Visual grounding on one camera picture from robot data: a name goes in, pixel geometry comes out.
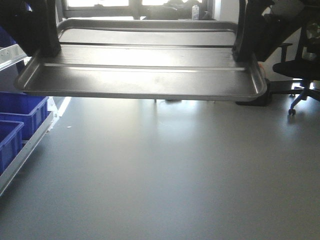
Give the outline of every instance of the chair armrest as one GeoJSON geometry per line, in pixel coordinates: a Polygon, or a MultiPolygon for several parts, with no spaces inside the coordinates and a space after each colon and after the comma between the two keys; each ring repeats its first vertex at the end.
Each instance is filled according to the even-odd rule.
{"type": "Polygon", "coordinates": [[[286,61],[287,58],[287,49],[289,46],[292,46],[292,43],[289,42],[284,42],[281,43],[279,48],[281,48],[281,63],[284,63],[286,61]]]}

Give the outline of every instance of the bottle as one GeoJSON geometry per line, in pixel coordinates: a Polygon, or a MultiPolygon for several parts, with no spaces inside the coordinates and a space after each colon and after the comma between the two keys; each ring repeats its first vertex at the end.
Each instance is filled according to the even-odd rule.
{"type": "Polygon", "coordinates": [[[192,20],[199,20],[199,12],[200,12],[200,8],[198,5],[194,5],[192,7],[192,20]]]}

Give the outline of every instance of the chair wheel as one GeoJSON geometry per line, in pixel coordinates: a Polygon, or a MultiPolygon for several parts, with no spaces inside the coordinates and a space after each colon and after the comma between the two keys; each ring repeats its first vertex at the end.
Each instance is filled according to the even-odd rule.
{"type": "Polygon", "coordinates": [[[292,115],[292,116],[293,116],[293,115],[296,115],[296,110],[290,108],[289,111],[288,111],[288,114],[289,114],[289,115],[292,115]]]}

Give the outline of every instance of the chair base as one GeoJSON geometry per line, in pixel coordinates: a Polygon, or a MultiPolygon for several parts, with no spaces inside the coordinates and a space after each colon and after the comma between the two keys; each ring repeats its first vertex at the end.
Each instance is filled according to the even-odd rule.
{"type": "Polygon", "coordinates": [[[295,87],[294,89],[291,90],[283,90],[283,91],[275,91],[272,92],[271,94],[299,94],[299,96],[292,102],[290,109],[288,110],[289,115],[295,115],[296,110],[294,107],[301,101],[301,100],[307,100],[307,97],[311,97],[317,101],[320,102],[320,91],[316,89],[310,89],[310,80],[302,80],[300,86],[301,87],[295,87]]]}

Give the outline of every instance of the metal shelf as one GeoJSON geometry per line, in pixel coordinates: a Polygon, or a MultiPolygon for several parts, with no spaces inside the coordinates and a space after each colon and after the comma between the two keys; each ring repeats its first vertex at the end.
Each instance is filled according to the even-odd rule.
{"type": "Polygon", "coordinates": [[[22,61],[26,57],[27,55],[18,44],[0,49],[0,71],[22,61]]]}
{"type": "Polygon", "coordinates": [[[18,153],[18,155],[0,176],[0,197],[49,129],[53,120],[53,115],[53,112],[49,114],[49,116],[43,121],[38,130],[34,133],[30,140],[27,141],[22,150],[18,153]]]}

